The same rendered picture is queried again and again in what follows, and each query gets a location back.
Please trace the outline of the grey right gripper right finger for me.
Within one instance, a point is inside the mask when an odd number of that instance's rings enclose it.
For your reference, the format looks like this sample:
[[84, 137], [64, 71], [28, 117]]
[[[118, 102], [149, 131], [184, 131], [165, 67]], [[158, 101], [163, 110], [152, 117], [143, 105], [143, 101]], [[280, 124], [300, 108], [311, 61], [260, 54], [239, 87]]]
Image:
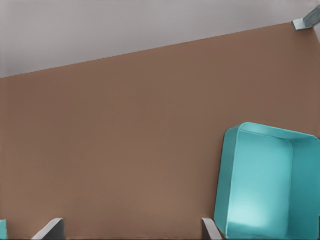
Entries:
[[201, 239], [202, 240], [222, 240], [222, 236], [211, 218], [201, 218]]

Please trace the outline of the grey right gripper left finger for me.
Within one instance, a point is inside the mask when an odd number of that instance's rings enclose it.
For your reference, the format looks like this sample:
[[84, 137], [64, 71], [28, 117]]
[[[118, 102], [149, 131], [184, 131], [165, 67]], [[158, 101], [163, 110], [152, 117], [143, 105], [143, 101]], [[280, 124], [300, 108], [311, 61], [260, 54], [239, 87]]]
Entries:
[[64, 240], [65, 221], [62, 217], [50, 220], [31, 240]]

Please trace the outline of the blue cube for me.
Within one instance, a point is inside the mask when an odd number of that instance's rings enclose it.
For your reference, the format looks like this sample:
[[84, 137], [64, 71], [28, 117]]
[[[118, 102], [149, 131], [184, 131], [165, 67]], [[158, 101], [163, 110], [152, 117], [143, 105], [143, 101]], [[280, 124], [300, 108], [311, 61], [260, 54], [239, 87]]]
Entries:
[[0, 240], [7, 240], [7, 223], [5, 219], [0, 219]]

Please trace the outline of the teal rectangular tray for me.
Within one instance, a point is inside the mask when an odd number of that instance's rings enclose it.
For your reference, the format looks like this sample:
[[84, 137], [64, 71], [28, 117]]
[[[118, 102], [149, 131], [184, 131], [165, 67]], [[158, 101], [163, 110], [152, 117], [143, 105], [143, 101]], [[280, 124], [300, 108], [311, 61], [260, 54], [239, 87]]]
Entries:
[[318, 240], [320, 139], [244, 122], [224, 133], [214, 222], [228, 239]]

